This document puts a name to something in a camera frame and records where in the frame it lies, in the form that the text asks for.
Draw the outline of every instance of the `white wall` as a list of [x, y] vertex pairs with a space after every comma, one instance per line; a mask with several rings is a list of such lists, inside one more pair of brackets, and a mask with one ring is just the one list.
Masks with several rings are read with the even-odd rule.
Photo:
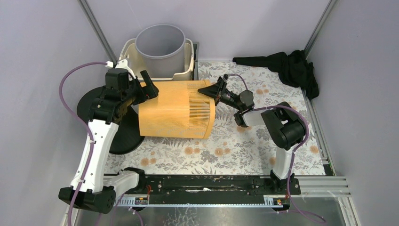
[[200, 59], [304, 49], [328, 0], [89, 0], [115, 54], [154, 24], [174, 24], [200, 43]]
[[[59, 225], [58, 199], [82, 155], [85, 131], [61, 105], [70, 69], [106, 55], [77, 1], [0, 3], [0, 225]], [[104, 83], [105, 68], [73, 74], [65, 99]]]
[[398, 225], [399, 4], [340, 1], [309, 59], [335, 169], [363, 226]]

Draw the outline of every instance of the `gray cylindrical container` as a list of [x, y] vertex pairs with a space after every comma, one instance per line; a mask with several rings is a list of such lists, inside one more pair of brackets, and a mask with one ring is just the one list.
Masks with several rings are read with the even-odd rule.
[[183, 31], [169, 24], [154, 25], [138, 34], [136, 49], [151, 78], [172, 78], [184, 72], [185, 41]]

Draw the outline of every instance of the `floral pattern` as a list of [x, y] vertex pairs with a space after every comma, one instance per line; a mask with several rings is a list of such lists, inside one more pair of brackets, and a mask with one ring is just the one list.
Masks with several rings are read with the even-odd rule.
[[[248, 89], [254, 93], [255, 107], [287, 101], [308, 120], [309, 140], [298, 149], [293, 170], [297, 175], [325, 175], [300, 88], [282, 84], [278, 74], [267, 68], [199, 63], [199, 79], [215, 83], [225, 73], [236, 73], [245, 79]], [[227, 88], [240, 93], [244, 85], [239, 77], [232, 76]], [[117, 173], [126, 167], [136, 167], [148, 174], [269, 175], [276, 161], [276, 145], [265, 126], [237, 126], [235, 113], [233, 108], [218, 104], [208, 139], [146, 137], [131, 153], [109, 154], [105, 172]]]

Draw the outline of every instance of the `yellow basket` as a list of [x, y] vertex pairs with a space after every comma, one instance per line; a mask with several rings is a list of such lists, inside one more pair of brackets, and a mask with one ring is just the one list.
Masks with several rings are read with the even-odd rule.
[[154, 85], [160, 91], [158, 97], [138, 107], [141, 136], [209, 137], [215, 121], [215, 101], [197, 91], [209, 86], [209, 80], [161, 81]]

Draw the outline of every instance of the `black garment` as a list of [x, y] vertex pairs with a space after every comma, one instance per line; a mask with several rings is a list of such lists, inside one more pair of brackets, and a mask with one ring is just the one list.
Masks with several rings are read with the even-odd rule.
[[279, 52], [264, 57], [235, 57], [233, 62], [238, 65], [267, 67], [272, 72], [279, 73], [282, 83], [306, 90], [309, 99], [319, 95], [319, 86], [313, 74], [313, 63], [306, 61], [303, 50], [295, 50], [288, 56], [284, 52]]

